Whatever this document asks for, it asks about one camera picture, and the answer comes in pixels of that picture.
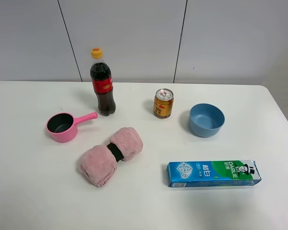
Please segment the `pink toy saucepan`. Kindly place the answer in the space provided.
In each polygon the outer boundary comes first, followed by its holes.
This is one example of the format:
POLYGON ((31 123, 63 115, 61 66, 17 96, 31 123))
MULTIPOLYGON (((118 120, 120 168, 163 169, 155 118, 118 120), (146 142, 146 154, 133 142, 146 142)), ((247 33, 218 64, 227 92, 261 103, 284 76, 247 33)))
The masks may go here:
POLYGON ((81 117, 74 117, 69 113, 59 113, 48 120, 46 128, 56 142, 66 143, 76 137, 78 124, 97 118, 97 112, 92 112, 81 117))

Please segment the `blue plastic bowl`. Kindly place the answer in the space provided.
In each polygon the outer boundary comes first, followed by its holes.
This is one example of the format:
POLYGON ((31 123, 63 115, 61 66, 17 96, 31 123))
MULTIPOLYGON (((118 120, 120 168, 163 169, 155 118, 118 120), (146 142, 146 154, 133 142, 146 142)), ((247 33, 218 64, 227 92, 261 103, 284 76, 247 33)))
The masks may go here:
POLYGON ((188 127, 198 137, 209 138, 219 132, 225 123, 223 112, 208 103, 194 105, 190 109, 188 127))

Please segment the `gold energy drink can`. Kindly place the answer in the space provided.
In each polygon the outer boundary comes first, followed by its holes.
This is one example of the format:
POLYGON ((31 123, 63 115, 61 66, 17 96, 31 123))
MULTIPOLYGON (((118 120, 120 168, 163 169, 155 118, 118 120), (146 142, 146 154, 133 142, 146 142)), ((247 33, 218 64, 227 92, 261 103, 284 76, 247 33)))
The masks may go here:
POLYGON ((154 115, 165 119, 170 117, 174 102, 174 94, 170 89, 159 89, 154 97, 154 115))

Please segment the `cola bottle yellow cap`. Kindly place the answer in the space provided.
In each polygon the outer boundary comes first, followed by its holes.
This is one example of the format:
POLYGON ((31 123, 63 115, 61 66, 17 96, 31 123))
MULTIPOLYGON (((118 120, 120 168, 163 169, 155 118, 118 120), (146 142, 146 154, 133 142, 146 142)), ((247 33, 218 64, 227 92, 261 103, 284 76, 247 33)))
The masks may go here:
POLYGON ((94 61, 90 68, 90 77, 97 96, 98 109, 101 115, 109 116, 116 111, 111 70, 103 60, 103 51, 101 48, 93 48, 91 56, 94 61))

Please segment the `blue green toothpaste box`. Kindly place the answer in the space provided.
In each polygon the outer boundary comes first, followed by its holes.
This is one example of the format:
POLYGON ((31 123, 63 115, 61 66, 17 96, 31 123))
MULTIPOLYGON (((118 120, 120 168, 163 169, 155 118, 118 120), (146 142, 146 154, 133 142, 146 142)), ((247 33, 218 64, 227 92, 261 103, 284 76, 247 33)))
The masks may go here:
POLYGON ((255 161, 182 161, 167 165, 169 187, 253 186, 262 178, 255 161))

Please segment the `rolled pink towel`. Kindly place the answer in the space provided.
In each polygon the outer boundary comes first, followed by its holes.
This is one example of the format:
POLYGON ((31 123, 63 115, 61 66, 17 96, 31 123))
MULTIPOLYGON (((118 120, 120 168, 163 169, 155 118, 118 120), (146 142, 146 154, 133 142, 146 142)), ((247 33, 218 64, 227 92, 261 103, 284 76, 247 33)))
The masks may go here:
POLYGON ((78 160, 77 169, 96 187, 103 187, 113 176, 119 161, 129 161, 143 150, 143 142, 133 127, 115 132, 107 145, 96 145, 78 160))

